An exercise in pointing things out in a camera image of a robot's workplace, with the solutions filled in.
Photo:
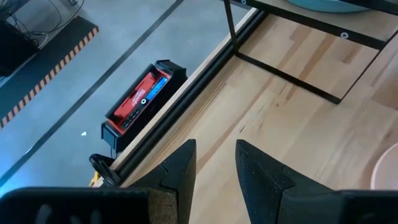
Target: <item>teal object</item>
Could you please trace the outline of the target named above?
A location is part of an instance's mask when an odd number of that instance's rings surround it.
[[[368,8],[365,7],[356,6],[338,0],[287,0],[287,1],[292,4],[295,4],[296,6],[320,12],[347,13],[347,12],[361,12],[369,10]]]

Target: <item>screw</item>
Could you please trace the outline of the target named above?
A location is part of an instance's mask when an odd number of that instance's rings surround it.
[[[348,38],[348,33],[347,33],[347,32],[342,32],[342,33],[340,34],[340,37],[341,37],[341,38],[344,38],[344,39],[347,39],[347,38]]]

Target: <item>battery pack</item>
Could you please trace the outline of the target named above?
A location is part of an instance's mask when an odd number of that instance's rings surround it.
[[[106,113],[101,138],[122,152],[186,80],[186,69],[170,60],[150,64]]]

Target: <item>black and orange striped tape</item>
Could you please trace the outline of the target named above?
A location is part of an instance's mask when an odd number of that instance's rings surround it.
[[[51,69],[51,71],[46,74],[46,76],[39,81],[38,84],[35,85],[33,89],[31,89],[23,99],[21,99],[17,105],[14,106],[8,114],[0,119],[0,131],[13,119],[15,116],[37,95],[51,80],[55,78],[55,76],[69,63],[75,55],[85,47],[85,45],[98,33],[98,27],[94,27],[93,30],[89,31],[89,33],[81,40],[70,52],[66,54],[66,56],[61,59],[61,61],[56,64],[56,66]]]

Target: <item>gray floor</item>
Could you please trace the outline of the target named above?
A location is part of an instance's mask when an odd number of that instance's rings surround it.
[[[51,5],[41,2],[48,11]],[[73,8],[54,0],[67,18]],[[174,0],[86,0],[80,15],[97,24],[99,34],[0,132],[3,175],[79,97],[166,11]],[[247,10],[233,6],[238,22]],[[51,27],[43,15],[25,16],[29,28]],[[28,21],[39,21],[29,24]],[[0,189],[0,195],[26,186],[84,187],[93,176],[92,153],[110,155],[101,140],[105,113],[149,63],[171,59],[191,74],[228,33],[223,3],[185,0],[100,86],[70,119]]]

